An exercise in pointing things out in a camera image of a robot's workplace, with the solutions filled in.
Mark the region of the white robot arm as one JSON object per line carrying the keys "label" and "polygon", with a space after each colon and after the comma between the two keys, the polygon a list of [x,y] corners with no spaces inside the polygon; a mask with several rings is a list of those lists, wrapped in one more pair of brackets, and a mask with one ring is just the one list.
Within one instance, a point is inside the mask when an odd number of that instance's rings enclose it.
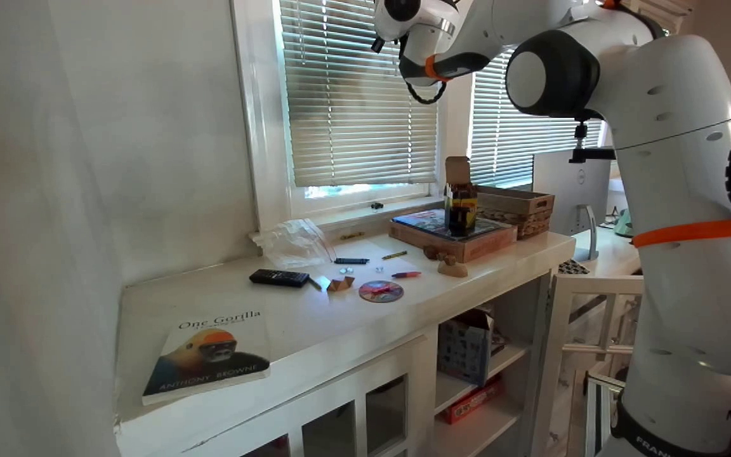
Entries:
{"label": "white robot arm", "polygon": [[620,0],[373,0],[373,27],[411,84],[507,52],[515,108],[608,125],[644,305],[600,457],[731,457],[731,81],[713,46]]}

